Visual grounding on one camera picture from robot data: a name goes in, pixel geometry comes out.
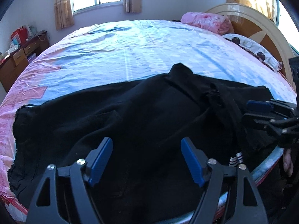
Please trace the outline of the right hand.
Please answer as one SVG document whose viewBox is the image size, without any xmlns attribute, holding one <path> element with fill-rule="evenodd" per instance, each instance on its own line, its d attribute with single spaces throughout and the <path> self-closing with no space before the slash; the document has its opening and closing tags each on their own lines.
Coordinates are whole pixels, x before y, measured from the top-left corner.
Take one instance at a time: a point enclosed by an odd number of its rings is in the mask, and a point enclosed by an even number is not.
<svg viewBox="0 0 299 224">
<path fill-rule="evenodd" d="M 283 152 L 283 168 L 284 172 L 288 174 L 289 177 L 293 174 L 293 162 L 291 159 L 291 149 L 284 149 Z"/>
</svg>

